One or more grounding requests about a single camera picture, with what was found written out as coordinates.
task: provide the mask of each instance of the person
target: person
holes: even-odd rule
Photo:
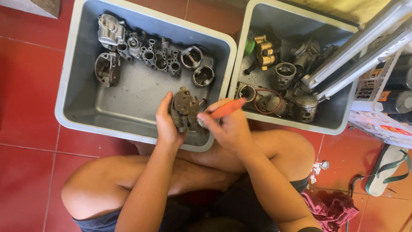
[[[156,113],[156,145],[137,143],[140,155],[97,158],[65,182],[61,197],[83,232],[321,232],[300,194],[306,188],[314,149],[286,130],[249,130],[241,110],[218,124],[198,114],[215,136],[206,152],[179,150],[179,133],[168,113],[168,92]],[[222,191],[207,217],[191,220],[191,209],[172,196]]]

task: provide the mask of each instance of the gray plastic tub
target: gray plastic tub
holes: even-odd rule
[[[228,97],[235,96],[238,81],[251,84],[254,88],[258,88],[259,85],[270,88],[270,78],[273,78],[274,67],[267,71],[260,71],[257,68],[250,75],[243,73],[243,70],[247,69],[255,59],[255,53],[249,57],[243,57],[249,28],[254,29],[254,34],[258,36],[264,34],[270,27],[273,27],[276,35],[284,39],[286,43],[305,42],[312,37],[320,43],[322,49],[330,45],[344,44],[357,31],[354,26],[282,2],[251,0],[246,8],[239,37],[239,48]],[[336,71],[327,81],[332,81],[344,68],[345,66]],[[276,118],[255,111],[245,110],[245,113],[253,120],[337,135],[344,130],[348,121],[357,82],[356,80],[348,85],[333,95],[330,100],[320,103],[319,112],[311,123]]]
[[[199,46],[202,65],[211,65],[214,82],[199,89],[191,81],[192,72],[182,71],[180,79],[153,71],[141,61],[122,60],[119,84],[104,88],[94,74],[94,62],[104,48],[97,38],[97,17],[111,14],[133,30],[170,38],[171,47]],[[65,127],[102,135],[155,144],[155,113],[167,91],[185,86],[208,104],[224,98],[236,56],[236,43],[228,35],[123,0],[76,0],[70,24],[55,115]],[[210,134],[188,132],[182,149],[202,152],[214,141]]]

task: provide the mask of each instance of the red cloth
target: red cloth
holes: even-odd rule
[[[325,202],[307,189],[302,197],[325,232],[338,232],[341,225],[359,213],[353,205],[353,199],[342,192],[329,194]]]

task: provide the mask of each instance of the red wire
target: red wire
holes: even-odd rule
[[[272,93],[275,93],[276,95],[278,95],[278,97],[280,98],[279,105],[278,105],[274,110],[272,110],[272,111],[270,111],[270,112],[262,112],[262,111],[260,111],[260,110],[258,109],[258,107],[256,106],[256,96],[258,95],[258,93],[256,93],[255,98],[253,99],[253,103],[254,103],[254,105],[255,105],[255,109],[256,109],[259,113],[261,113],[261,114],[271,114],[271,113],[274,113],[276,110],[278,110],[278,109],[281,107],[281,105],[282,105],[282,96],[281,96],[278,92],[276,92],[275,90],[270,90],[270,89],[255,89],[255,91],[256,91],[256,92],[258,92],[258,91],[272,92]]]

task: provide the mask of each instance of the left hand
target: left hand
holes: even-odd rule
[[[180,133],[177,130],[172,117],[169,114],[169,105],[172,99],[173,93],[170,91],[167,92],[166,97],[162,99],[159,108],[157,109],[156,124],[157,132],[159,134],[157,142],[180,147],[185,140],[186,133]]]

